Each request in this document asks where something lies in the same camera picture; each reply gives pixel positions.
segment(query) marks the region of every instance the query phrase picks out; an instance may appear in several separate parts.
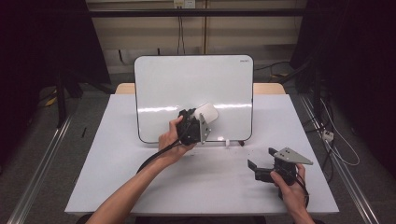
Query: forearm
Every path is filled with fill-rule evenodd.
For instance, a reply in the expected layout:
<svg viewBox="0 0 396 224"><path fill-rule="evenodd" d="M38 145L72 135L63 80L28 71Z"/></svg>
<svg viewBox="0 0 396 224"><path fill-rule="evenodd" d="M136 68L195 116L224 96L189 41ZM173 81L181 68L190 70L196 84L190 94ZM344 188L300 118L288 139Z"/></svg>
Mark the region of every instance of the forearm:
<svg viewBox="0 0 396 224"><path fill-rule="evenodd" d="M298 212L290 212L290 215L296 224L315 224L314 220L305 209Z"/></svg>
<svg viewBox="0 0 396 224"><path fill-rule="evenodd" d="M156 160L128 180L96 210L87 223L121 223L149 183L169 164Z"/></svg>

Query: whiteboard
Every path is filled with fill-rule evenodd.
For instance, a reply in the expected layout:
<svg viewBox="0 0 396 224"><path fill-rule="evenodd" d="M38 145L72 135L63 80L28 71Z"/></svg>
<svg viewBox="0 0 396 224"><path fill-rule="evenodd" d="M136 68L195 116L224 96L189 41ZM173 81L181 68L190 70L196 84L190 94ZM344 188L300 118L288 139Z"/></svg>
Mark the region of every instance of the whiteboard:
<svg viewBox="0 0 396 224"><path fill-rule="evenodd" d="M219 117L208 142L251 136L253 59L247 55L142 56L134 62L137 128L156 143L178 112L211 103Z"/></svg>

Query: metal bracket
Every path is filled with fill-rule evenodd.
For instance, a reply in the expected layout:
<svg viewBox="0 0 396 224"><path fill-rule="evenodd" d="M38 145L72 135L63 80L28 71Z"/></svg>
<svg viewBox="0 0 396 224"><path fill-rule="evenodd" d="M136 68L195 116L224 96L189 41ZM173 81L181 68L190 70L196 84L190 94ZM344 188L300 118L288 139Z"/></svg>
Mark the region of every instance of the metal bracket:
<svg viewBox="0 0 396 224"><path fill-rule="evenodd" d="M292 150L289 147L285 147L282 150L274 153L274 157L280 159L282 161L292 162L292 163L302 163L312 165L314 164L311 160L306 157L300 155L296 151Z"/></svg>
<svg viewBox="0 0 396 224"><path fill-rule="evenodd" d="M203 114L199 114L199 130L201 132L201 144L204 144L212 130L209 128Z"/></svg>

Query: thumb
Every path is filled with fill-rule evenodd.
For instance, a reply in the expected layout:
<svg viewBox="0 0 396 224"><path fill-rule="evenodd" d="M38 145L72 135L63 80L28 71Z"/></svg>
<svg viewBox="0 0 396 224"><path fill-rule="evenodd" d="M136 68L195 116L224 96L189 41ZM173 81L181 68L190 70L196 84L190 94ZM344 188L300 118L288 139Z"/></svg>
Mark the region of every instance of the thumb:
<svg viewBox="0 0 396 224"><path fill-rule="evenodd" d="M273 178L274 182L280 187L280 190L282 190L282 192L289 189L289 186L286 184L285 180L283 180L282 176L280 176L277 172L272 171L270 175Z"/></svg>
<svg viewBox="0 0 396 224"><path fill-rule="evenodd" d="M175 133L177 131L176 125L183 120L183 116L179 116L177 119L172 119L169 121L169 132Z"/></svg>

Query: white cable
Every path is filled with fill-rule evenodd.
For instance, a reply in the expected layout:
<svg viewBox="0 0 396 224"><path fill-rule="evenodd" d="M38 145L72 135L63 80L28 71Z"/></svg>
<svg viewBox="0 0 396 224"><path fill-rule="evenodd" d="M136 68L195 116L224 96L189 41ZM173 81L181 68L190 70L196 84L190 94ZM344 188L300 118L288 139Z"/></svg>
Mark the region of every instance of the white cable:
<svg viewBox="0 0 396 224"><path fill-rule="evenodd" d="M332 147L330 147L330 144L329 144L330 150L331 150L331 151L334 153L334 155L335 155L336 157L338 157L343 163L348 164L348 165L351 165L351 166L359 165L359 163L361 163L361 159L359 158L358 153L356 153L356 151L355 151L355 149L353 148L353 146L351 146L351 145L348 143L348 141L344 138L344 136L341 135L340 132L338 132L337 128L335 127L334 123L332 122L332 118L331 118L331 116L330 116L329 111L327 110L326 105L324 104L324 102L323 102L322 99L320 99L320 101L323 103L323 106L324 106L324 109L326 110L327 116L329 116L329 121L332 123L332 126L334 127L335 131L336 131L336 132L341 136L341 138L348 144L348 146L350 147L350 149L352 149L352 151L353 151L353 153L355 153L356 158L358 159L358 161L357 161L356 163L352 163L352 162L345 161L345 160L341 157L340 154L338 154L337 152L335 152L335 151L332 149Z"/></svg>

